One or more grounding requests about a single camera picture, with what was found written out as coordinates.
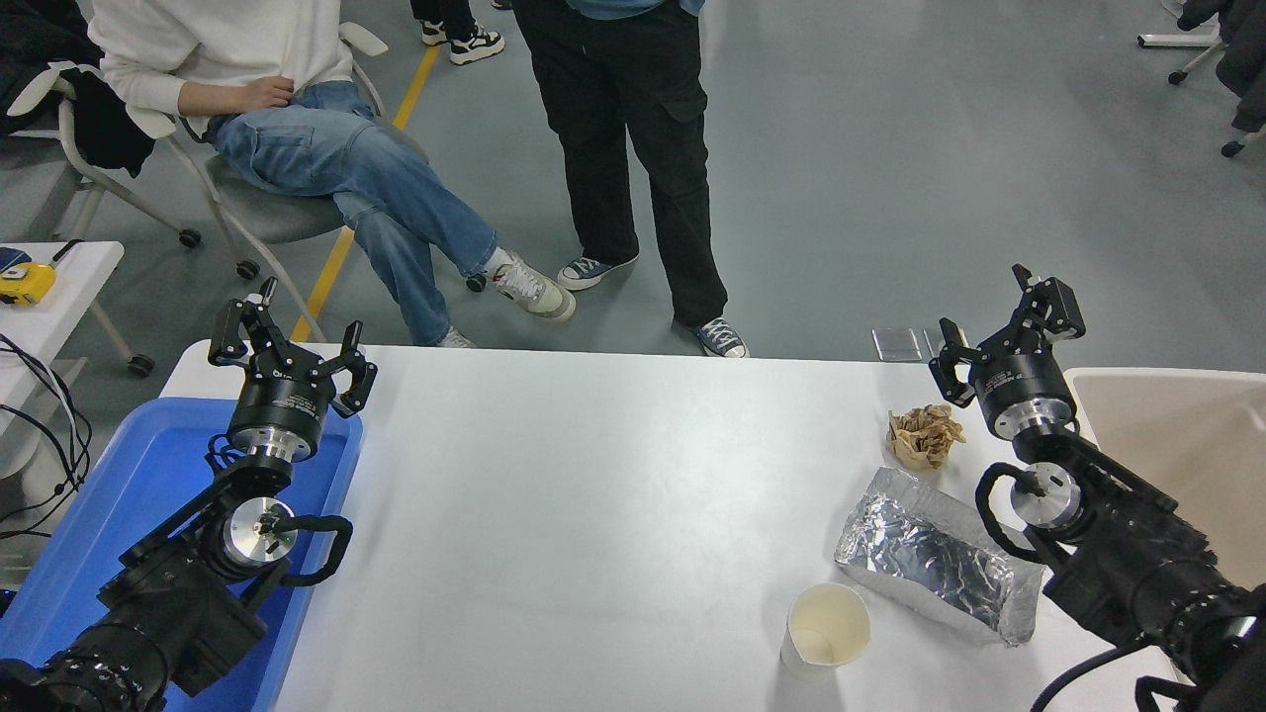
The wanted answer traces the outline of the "person's right hand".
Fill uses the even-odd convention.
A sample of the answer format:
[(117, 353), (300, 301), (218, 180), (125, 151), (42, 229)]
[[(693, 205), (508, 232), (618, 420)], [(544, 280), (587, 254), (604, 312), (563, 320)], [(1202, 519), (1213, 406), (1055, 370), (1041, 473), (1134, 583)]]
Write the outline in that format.
[(289, 106), (295, 91), (292, 79), (276, 75), (257, 79), (246, 86), (233, 90), (230, 111), (249, 113), (272, 108)]

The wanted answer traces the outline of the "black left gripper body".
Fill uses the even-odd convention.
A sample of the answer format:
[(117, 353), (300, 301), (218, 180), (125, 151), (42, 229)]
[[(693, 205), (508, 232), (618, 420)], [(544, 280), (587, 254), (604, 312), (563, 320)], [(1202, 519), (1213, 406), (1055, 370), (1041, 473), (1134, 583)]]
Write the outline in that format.
[(332, 378), (314, 383), (277, 370), (252, 374), (241, 388), (227, 440), (243, 452), (266, 445), (285, 452), (315, 452), (334, 394)]

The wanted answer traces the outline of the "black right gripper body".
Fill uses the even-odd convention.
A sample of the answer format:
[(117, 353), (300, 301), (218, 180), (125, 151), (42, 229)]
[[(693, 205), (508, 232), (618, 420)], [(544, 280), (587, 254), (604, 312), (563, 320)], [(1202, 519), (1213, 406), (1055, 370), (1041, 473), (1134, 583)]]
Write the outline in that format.
[(1031, 347), (977, 347), (968, 367), (989, 428), (1063, 427), (1075, 419), (1075, 402), (1053, 357), (1053, 345)]

